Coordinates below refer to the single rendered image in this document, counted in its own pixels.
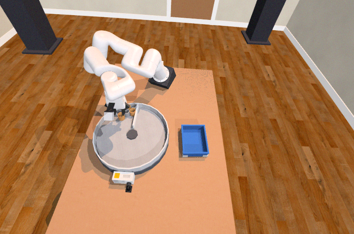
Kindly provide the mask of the blue tray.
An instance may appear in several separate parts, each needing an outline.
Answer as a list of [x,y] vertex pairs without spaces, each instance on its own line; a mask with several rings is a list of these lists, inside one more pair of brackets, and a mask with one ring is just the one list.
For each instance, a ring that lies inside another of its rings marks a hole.
[[182,157],[208,157],[205,125],[181,125]]

